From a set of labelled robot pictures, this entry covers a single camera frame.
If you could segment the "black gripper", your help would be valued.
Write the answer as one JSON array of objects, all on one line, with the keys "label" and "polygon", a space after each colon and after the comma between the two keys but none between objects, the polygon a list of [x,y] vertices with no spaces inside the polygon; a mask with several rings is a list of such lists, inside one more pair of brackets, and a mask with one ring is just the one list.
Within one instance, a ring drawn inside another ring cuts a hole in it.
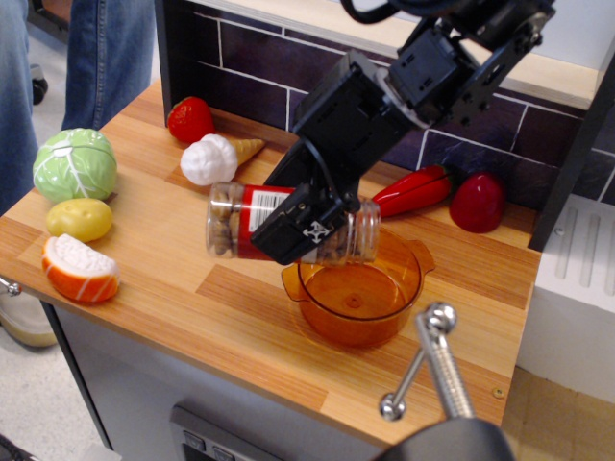
[{"label": "black gripper", "polygon": [[364,55],[344,55],[295,110],[299,140],[265,185],[296,188],[257,227],[250,241],[285,265],[301,259],[358,209],[361,177],[426,121],[400,99],[388,71]]}]

